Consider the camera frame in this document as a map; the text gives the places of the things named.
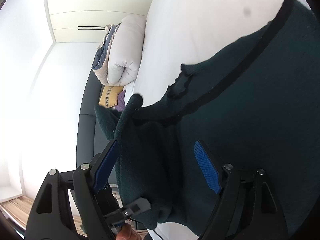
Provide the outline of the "person's left hand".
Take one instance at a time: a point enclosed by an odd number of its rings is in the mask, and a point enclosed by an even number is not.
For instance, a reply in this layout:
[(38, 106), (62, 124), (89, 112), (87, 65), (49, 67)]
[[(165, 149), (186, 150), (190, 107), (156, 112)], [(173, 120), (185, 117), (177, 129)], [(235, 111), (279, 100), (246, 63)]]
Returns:
[(142, 240), (130, 224), (124, 223), (116, 236), (116, 240)]

